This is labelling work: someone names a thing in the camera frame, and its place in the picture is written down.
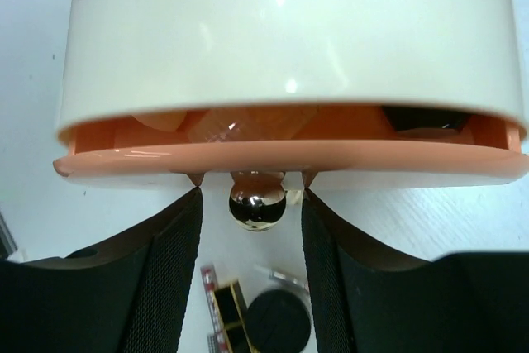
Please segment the cream cylindrical drawer organizer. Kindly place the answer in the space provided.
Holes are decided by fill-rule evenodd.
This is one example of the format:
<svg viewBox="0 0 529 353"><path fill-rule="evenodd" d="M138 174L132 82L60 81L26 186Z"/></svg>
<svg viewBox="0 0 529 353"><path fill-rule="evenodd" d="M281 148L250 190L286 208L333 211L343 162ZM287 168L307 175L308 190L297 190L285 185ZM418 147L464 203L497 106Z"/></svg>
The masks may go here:
<svg viewBox="0 0 529 353"><path fill-rule="evenodd" d="M57 136L151 112L374 104L502 117L524 140L521 69L512 0L72 0Z"/></svg>

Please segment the clear plastic cylinder container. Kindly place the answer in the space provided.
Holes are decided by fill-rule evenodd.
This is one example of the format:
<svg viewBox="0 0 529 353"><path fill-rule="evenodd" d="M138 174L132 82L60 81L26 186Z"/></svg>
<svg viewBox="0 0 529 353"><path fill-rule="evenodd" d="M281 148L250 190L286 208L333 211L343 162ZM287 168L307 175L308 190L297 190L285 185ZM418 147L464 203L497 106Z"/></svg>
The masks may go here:
<svg viewBox="0 0 529 353"><path fill-rule="evenodd" d="M289 140L318 113L318 107L265 106L208 110L188 130L193 143Z"/></svg>

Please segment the black round powder jar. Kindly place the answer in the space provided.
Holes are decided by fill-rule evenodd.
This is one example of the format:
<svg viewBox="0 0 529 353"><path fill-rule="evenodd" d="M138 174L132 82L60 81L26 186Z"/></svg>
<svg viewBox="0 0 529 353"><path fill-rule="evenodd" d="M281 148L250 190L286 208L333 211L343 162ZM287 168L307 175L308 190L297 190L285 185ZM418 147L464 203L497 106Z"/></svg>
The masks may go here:
<svg viewBox="0 0 529 353"><path fill-rule="evenodd" d="M248 307L244 323L250 343L258 352L302 352L312 329L304 302L284 289L258 295Z"/></svg>

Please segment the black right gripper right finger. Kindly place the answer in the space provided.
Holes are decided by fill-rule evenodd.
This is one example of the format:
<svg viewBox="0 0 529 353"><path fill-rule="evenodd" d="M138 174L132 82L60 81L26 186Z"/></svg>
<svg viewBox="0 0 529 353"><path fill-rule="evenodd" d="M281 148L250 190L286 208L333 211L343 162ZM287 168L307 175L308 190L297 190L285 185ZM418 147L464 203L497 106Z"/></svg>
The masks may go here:
<svg viewBox="0 0 529 353"><path fill-rule="evenodd" d="M320 352L525 352L526 252L428 261L376 240L307 195L303 251Z"/></svg>

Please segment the pink top drawer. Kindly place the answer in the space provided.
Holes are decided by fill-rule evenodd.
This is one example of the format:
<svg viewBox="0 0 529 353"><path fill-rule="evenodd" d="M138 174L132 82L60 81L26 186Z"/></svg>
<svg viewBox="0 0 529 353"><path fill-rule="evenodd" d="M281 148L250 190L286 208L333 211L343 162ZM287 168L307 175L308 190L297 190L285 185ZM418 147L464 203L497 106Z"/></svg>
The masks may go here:
<svg viewBox="0 0 529 353"><path fill-rule="evenodd" d="M291 190L504 184L528 171L525 132L502 117L466 112L460 131L397 132L380 105L311 105L317 115L277 141L191 142L189 128L216 108L186 111L175 132L133 116L80 122L63 132L68 152L53 166L83 184L217 189L262 228L280 219Z"/></svg>

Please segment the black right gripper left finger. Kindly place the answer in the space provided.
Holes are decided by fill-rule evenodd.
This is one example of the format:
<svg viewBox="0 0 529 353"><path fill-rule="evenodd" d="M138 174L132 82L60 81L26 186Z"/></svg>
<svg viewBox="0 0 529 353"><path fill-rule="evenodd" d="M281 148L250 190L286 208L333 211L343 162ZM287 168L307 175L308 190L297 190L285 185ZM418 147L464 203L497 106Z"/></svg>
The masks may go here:
<svg viewBox="0 0 529 353"><path fill-rule="evenodd" d="M4 352L175 352L203 222L194 188L64 257L1 263Z"/></svg>

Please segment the beige makeup sponge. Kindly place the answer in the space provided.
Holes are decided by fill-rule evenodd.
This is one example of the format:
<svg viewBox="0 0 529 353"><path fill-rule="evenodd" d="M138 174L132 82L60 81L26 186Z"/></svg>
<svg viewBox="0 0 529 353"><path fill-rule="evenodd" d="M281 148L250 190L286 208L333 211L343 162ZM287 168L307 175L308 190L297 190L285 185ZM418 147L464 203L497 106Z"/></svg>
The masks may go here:
<svg viewBox="0 0 529 353"><path fill-rule="evenodd" d="M175 132L183 123L185 111L151 112L133 115L142 125L164 132Z"/></svg>

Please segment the red lip gloss tube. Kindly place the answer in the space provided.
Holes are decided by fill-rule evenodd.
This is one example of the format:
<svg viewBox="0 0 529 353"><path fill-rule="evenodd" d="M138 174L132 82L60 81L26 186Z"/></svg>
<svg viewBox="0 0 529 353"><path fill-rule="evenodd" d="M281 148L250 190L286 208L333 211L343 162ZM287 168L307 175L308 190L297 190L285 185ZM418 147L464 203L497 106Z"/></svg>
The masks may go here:
<svg viewBox="0 0 529 353"><path fill-rule="evenodd" d="M204 265L200 268L200 272L213 328L213 334L208 336L209 351L228 353L229 348L214 297L214 292L217 289L217 275L214 265Z"/></svg>

